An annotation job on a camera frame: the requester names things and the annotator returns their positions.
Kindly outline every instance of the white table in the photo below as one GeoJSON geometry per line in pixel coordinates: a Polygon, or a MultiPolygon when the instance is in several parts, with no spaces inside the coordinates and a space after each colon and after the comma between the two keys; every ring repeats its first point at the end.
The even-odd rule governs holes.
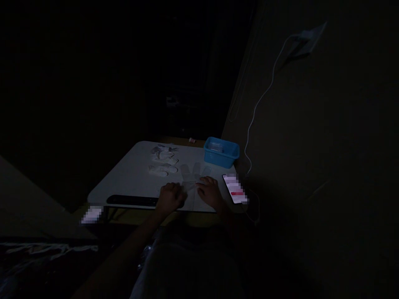
{"type": "MultiPolygon", "coordinates": [[[[200,173],[205,166],[209,166],[212,172],[209,176],[218,180],[220,192],[223,199],[235,213],[243,213],[246,205],[234,205],[227,187],[224,183],[223,174],[235,174],[235,167],[226,169],[214,164],[204,162],[204,149],[199,147],[186,147],[179,145],[167,145],[179,148],[175,156],[179,162],[175,165],[177,173],[169,173],[166,177],[155,176],[149,173],[148,166],[157,166],[158,163],[152,160],[151,149],[156,147],[158,142],[141,141],[136,143],[132,149],[122,158],[121,161],[102,179],[102,181],[90,192],[87,201],[91,206],[116,207],[116,208],[138,208],[154,209],[151,206],[135,206],[123,204],[108,204],[107,199],[112,195],[127,195],[139,197],[158,198],[160,188],[166,183],[182,183],[183,177],[180,173],[180,166],[187,164],[192,172],[194,163],[201,163],[200,173]]],[[[194,212],[215,212],[213,208],[204,203],[197,190],[194,188],[188,192],[187,199],[180,211],[194,212]]]]}

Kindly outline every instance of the blue container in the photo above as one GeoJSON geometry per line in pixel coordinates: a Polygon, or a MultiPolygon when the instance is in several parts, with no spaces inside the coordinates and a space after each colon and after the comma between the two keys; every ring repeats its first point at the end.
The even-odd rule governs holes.
{"type": "Polygon", "coordinates": [[[215,137],[209,137],[206,140],[204,144],[204,150],[205,162],[219,165],[228,169],[231,168],[234,161],[240,157],[240,146],[238,144],[215,137]],[[223,147],[223,152],[217,152],[215,150],[209,149],[209,143],[211,142],[221,144],[223,147]]]}

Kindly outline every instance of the hand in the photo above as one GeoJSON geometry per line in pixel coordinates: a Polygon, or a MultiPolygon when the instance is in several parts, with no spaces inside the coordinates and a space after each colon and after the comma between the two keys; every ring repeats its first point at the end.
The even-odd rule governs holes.
{"type": "Polygon", "coordinates": [[[210,176],[202,177],[200,178],[200,180],[203,181],[205,185],[195,183],[195,185],[197,186],[198,195],[206,204],[213,207],[217,212],[225,205],[225,202],[222,198],[222,195],[220,194],[220,190],[217,185],[217,180],[211,178],[210,176]]]}
{"type": "Polygon", "coordinates": [[[163,217],[168,217],[186,199],[179,184],[167,183],[161,187],[161,193],[155,211],[163,217]]]}

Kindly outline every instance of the person's left hand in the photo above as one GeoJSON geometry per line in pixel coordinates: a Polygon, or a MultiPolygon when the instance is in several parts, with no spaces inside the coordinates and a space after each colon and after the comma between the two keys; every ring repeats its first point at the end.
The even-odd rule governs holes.
{"type": "Polygon", "coordinates": [[[161,193],[155,211],[163,217],[168,217],[186,199],[179,184],[167,183],[161,187],[161,193]]]}

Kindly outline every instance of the phone screen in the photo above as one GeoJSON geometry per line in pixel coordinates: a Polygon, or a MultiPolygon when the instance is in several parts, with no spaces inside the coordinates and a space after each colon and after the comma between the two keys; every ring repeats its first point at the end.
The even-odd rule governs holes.
{"type": "Polygon", "coordinates": [[[247,203],[244,188],[238,181],[237,174],[224,174],[224,182],[226,183],[227,189],[229,190],[230,196],[232,197],[233,203],[247,203]]]}

